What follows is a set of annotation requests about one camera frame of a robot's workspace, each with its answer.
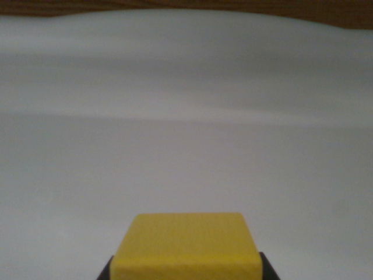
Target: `brown wood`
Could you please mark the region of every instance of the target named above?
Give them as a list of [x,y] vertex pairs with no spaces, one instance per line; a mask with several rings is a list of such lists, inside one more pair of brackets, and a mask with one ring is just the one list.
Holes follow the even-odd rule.
[[127,9],[207,9],[262,13],[373,29],[373,0],[0,0],[0,14],[61,16]]

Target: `wooden block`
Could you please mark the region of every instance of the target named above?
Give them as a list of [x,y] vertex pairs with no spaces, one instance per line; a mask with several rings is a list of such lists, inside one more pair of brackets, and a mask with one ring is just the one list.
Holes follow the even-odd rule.
[[141,214],[110,279],[262,280],[262,260],[240,213]]

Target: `black base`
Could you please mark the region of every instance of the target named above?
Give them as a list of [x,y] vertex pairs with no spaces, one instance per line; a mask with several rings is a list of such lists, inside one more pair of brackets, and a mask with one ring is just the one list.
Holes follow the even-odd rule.
[[[263,252],[259,252],[262,258],[262,264],[263,264],[263,280],[280,280],[280,278],[277,276],[276,271],[271,266],[270,262],[266,258]],[[107,265],[102,270],[101,274],[98,276],[97,280],[110,280],[110,263],[111,263],[112,257],[110,258]]]

